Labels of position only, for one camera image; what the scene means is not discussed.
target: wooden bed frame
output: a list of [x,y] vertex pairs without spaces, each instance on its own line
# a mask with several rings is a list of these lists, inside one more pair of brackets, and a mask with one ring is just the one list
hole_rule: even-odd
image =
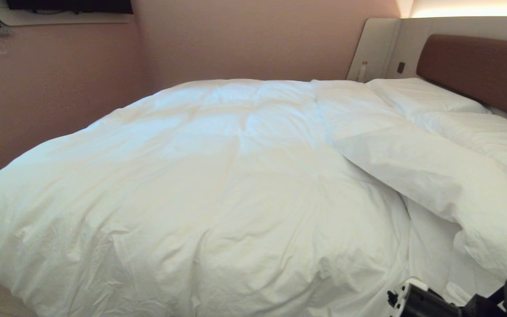
[[507,112],[507,41],[433,34],[417,74]]

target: wall-mounted tv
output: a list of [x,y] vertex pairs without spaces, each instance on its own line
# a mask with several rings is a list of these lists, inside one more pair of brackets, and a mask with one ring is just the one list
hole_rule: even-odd
[[11,10],[59,10],[133,14],[130,0],[7,0]]

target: white duvet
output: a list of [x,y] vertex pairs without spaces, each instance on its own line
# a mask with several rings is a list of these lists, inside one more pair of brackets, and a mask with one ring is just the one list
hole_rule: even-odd
[[382,315],[408,216],[321,111],[310,83],[194,82],[41,144],[0,171],[0,282],[40,317]]
[[507,279],[507,166],[425,132],[348,82],[314,82],[338,150],[351,162],[439,217],[458,223],[463,256]]

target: duvet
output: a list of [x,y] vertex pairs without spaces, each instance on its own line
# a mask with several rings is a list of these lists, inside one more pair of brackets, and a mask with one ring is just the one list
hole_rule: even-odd
[[380,316],[408,231],[311,83],[180,85],[0,171],[0,283],[40,317]]

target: bed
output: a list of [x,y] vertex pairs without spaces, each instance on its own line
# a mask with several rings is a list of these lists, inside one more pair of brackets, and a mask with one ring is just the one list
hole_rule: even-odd
[[507,111],[505,80],[452,62],[502,45],[432,36],[419,74],[445,88],[191,82],[40,144],[0,171],[0,283],[41,317],[381,316],[409,275],[490,293],[507,150],[438,126]]

